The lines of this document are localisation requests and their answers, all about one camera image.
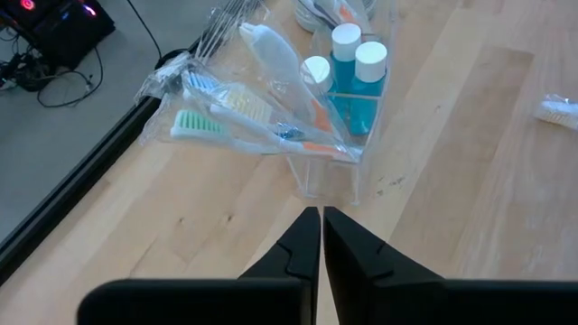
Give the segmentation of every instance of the electronic device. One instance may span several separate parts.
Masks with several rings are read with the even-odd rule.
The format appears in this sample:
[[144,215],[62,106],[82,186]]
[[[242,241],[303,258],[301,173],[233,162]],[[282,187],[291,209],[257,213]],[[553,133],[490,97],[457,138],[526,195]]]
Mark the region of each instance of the electronic device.
[[115,30],[96,0],[0,0],[0,20],[52,65],[71,70]]
[[[323,220],[341,325],[578,321],[578,283],[446,280],[338,209]],[[104,284],[79,306],[78,324],[314,324],[320,242],[321,217],[307,208],[237,280]]]

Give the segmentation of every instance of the white bottle cap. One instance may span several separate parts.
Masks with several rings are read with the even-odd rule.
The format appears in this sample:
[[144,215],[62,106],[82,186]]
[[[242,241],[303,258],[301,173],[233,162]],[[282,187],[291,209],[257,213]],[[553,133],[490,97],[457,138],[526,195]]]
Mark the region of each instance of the white bottle cap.
[[301,65],[301,76],[308,87],[318,88],[324,93],[333,86],[331,66],[325,58],[320,56],[305,60]]
[[342,62],[355,60],[355,50],[361,45],[361,29],[354,23],[343,23],[331,33],[333,57]]
[[387,48],[380,42],[365,42],[355,51],[355,77],[377,82],[386,75]]

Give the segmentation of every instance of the blue bottle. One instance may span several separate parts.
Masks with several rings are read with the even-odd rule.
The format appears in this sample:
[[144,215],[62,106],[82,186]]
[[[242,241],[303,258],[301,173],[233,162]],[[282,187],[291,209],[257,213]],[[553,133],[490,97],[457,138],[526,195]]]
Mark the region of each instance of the blue bottle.
[[[337,83],[333,82],[331,65],[321,56],[312,56],[304,61],[302,76],[305,84],[313,90],[313,94],[325,95],[326,93],[338,94]],[[333,103],[341,120],[346,124],[349,121],[349,99],[329,95],[329,100]]]
[[[351,81],[355,76],[355,50],[361,45],[361,29],[354,23],[343,23],[331,32],[332,51],[331,63],[335,76],[335,93],[351,94]],[[341,107],[341,119],[344,121],[350,115],[350,101],[345,97],[337,97]]]
[[350,132],[368,135],[378,112],[387,73],[387,48],[380,42],[365,42],[355,52],[355,77],[351,82],[354,95],[370,98],[350,100]]

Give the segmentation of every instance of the gray floor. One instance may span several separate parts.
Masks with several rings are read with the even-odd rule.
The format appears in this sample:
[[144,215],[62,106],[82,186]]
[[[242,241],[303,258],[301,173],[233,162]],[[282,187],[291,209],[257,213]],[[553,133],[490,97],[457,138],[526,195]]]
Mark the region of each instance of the gray floor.
[[[205,0],[133,0],[163,53],[186,48],[200,36],[210,9]],[[43,108],[35,93],[0,93],[0,241],[74,168],[131,108],[133,97],[158,56],[125,1],[101,0],[117,30],[99,44],[104,64],[101,88],[76,107]],[[10,60],[10,43],[0,42],[0,59]],[[78,67],[98,82],[91,52]],[[54,81],[43,92],[47,104],[83,94],[80,79]]]

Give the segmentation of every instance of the wooden table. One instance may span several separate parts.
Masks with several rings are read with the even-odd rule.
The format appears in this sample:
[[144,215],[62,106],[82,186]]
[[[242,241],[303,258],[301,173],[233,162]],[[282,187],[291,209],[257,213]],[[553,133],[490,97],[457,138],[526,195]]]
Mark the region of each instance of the wooden table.
[[[546,93],[578,99],[576,17],[574,0],[400,0],[371,197],[344,210],[439,274],[578,279],[578,135],[532,117]],[[0,289],[0,323],[72,324],[117,278],[236,277],[307,204],[295,187],[281,157],[134,144]],[[324,264],[320,290],[335,324]]]

